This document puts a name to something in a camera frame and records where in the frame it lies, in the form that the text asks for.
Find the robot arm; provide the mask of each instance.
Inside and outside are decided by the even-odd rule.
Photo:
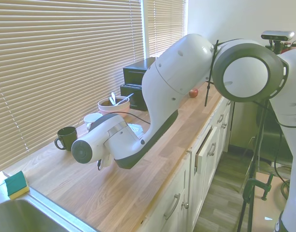
[[[183,96],[206,81],[214,46],[196,34],[184,36],[147,70],[142,93],[151,125],[141,139],[121,116],[98,119],[88,135],[72,145],[78,162],[91,163],[113,155],[121,168],[132,168],[173,124]],[[270,99],[293,154],[290,194],[282,222],[296,231],[296,50],[275,55],[254,41],[234,40],[218,47],[212,69],[217,90],[235,102]]]
[[[142,80],[151,119],[144,136],[138,139],[119,115],[103,116],[88,135],[73,144],[75,159],[91,163],[112,154],[119,167],[132,168],[173,124],[184,95],[206,81],[213,52],[214,46],[197,34],[186,35],[173,44]],[[212,78],[223,96],[247,102],[272,94],[284,78],[283,67],[281,59],[256,42],[234,40],[219,47]]]

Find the window blinds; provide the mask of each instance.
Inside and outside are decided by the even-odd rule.
[[[97,111],[141,59],[139,0],[0,0],[0,170]]]
[[[186,0],[147,0],[149,53],[159,57],[187,33]]]

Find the yellow sponge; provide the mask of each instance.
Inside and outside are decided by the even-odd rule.
[[[15,175],[8,177],[5,180],[7,193],[11,200],[21,196],[22,194],[28,192],[30,189],[28,187],[27,180],[23,175],[23,172],[20,171]]]

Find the mug handle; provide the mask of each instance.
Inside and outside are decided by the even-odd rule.
[[[89,123],[86,125],[86,129],[87,129],[87,130],[90,130],[91,124],[92,124],[92,123],[89,122]]]
[[[60,140],[60,139],[59,139],[59,138],[56,138],[56,139],[55,139],[55,145],[56,145],[56,147],[57,147],[58,149],[60,149],[60,150],[65,150],[65,149],[66,149],[65,147],[61,148],[61,147],[58,146],[58,144],[57,144],[57,141],[58,141],[58,140]]]

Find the black box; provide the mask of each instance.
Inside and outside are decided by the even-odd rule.
[[[123,68],[124,83],[141,85],[142,78],[147,69],[153,64],[155,57],[130,64]]]
[[[134,93],[129,97],[130,108],[135,110],[147,111],[147,105],[144,102],[141,85],[135,84],[126,84],[120,86],[121,96],[128,96],[131,93]]]

